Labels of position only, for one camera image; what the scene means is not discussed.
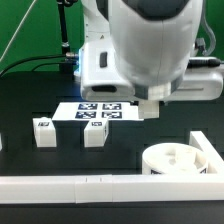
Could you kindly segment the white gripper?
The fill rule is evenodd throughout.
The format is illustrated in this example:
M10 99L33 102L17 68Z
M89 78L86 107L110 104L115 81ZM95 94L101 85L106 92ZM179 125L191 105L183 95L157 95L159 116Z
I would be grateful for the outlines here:
M213 100L224 86L220 70L189 68L189 55L173 49L92 41L80 56L81 96L88 101Z

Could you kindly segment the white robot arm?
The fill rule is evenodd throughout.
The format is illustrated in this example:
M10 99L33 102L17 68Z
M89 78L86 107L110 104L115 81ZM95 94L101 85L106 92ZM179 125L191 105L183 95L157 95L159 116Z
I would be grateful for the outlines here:
M208 52L196 55L205 0L81 0L80 49L86 100L213 100L224 69Z

